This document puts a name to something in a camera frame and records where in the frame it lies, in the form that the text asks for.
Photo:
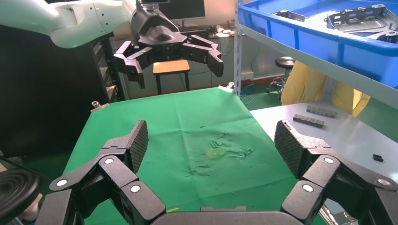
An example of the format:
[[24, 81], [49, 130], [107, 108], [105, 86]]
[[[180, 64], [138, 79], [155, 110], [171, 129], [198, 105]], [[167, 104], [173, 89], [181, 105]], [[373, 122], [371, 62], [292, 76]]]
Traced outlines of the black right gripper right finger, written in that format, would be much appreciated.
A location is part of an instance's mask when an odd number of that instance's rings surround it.
[[361, 225], [398, 222], [398, 185], [339, 155], [323, 139], [300, 134], [288, 121], [276, 125], [276, 149], [298, 182], [281, 210], [308, 225], [327, 199]]

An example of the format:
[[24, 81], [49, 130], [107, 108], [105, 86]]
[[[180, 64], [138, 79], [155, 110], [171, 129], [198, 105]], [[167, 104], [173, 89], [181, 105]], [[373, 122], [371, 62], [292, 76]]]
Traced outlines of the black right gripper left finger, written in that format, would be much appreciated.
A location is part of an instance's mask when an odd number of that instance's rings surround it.
[[148, 142], [144, 120], [138, 120], [127, 135], [106, 141], [91, 161], [50, 184], [51, 193], [45, 197], [36, 224], [82, 225], [106, 200], [128, 224], [151, 224], [166, 209], [137, 176]]

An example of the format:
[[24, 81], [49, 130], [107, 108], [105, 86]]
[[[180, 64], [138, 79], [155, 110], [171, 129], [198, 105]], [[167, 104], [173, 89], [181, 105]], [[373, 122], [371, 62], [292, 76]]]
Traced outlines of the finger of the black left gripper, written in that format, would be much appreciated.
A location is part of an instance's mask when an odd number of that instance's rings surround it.
[[154, 63], [153, 48], [134, 45], [125, 41], [114, 54], [117, 71], [127, 75], [129, 81], [137, 82], [145, 89], [143, 70]]
[[218, 44], [197, 35], [191, 35], [182, 44], [182, 59], [206, 64], [217, 77], [223, 76], [224, 63]]

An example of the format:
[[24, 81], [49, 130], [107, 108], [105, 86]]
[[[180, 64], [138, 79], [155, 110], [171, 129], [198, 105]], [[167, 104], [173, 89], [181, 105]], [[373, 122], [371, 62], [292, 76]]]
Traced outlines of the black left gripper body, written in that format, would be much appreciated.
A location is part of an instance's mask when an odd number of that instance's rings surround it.
[[177, 26], [160, 10], [142, 6], [136, 2], [136, 10], [130, 22], [132, 34], [140, 48], [151, 48], [153, 61], [180, 60], [183, 58], [183, 44], [187, 36], [182, 35]]

